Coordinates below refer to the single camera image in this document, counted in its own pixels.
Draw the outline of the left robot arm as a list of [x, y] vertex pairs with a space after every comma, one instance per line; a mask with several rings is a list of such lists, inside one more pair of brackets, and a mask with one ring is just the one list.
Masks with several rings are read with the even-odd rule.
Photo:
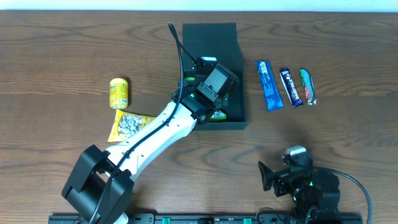
[[79, 156], [62, 197], [88, 223], [128, 223], [126, 210], [139, 174], [171, 144], [207, 123], [238, 77], [217, 63], [201, 78], [181, 83], [153, 121], [130, 138]]

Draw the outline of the blue wafer bar wrapper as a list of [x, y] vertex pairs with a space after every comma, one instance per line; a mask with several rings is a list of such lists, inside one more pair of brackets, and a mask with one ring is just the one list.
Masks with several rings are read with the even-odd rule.
[[255, 65], [264, 92], [267, 111], [282, 109], [284, 104], [277, 88], [270, 62], [268, 60], [255, 61]]

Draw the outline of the green snack bag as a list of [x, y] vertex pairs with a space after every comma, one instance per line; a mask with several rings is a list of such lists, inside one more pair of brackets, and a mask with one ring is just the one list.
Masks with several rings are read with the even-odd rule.
[[[195, 77], [187, 77], [184, 78], [184, 85], [188, 85], [190, 83], [194, 83], [195, 80], [199, 81], [199, 78], [195, 78]], [[224, 113], [221, 110], [216, 110], [213, 115], [211, 116], [211, 118], [209, 119], [209, 122], [219, 122], [222, 120], [225, 120], [227, 118], [226, 113]]]

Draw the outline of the dark blue Dairy Milk bar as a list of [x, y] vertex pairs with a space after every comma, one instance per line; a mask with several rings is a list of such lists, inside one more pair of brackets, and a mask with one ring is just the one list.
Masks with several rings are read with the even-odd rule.
[[299, 93], [293, 81], [293, 77], [290, 73], [290, 70], [287, 67], [283, 67], [280, 69], [280, 77], [282, 79], [282, 83], [287, 92], [289, 100], [293, 107], [298, 107], [303, 105], [302, 100], [299, 97]]

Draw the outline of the yellow Mentos bottle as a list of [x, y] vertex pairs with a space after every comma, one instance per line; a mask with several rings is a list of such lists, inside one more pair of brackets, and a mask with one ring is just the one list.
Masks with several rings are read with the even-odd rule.
[[114, 78], [109, 83], [109, 105], [121, 110], [128, 106], [129, 84], [123, 78]]

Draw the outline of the yellow Hacks candy bag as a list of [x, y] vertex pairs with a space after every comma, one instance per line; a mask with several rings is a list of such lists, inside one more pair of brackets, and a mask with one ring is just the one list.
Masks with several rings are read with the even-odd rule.
[[147, 124], [155, 119], [153, 116], [134, 114], [123, 110], [116, 110], [114, 123], [109, 134], [108, 142], [121, 142], [135, 135]]

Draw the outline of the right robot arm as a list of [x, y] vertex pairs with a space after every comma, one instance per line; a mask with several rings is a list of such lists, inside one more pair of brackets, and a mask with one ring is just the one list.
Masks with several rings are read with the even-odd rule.
[[283, 157], [289, 167], [271, 171], [258, 162], [263, 190], [274, 190], [276, 197], [289, 194], [295, 204], [284, 223], [339, 223], [340, 182], [330, 171], [317, 169], [306, 152]]

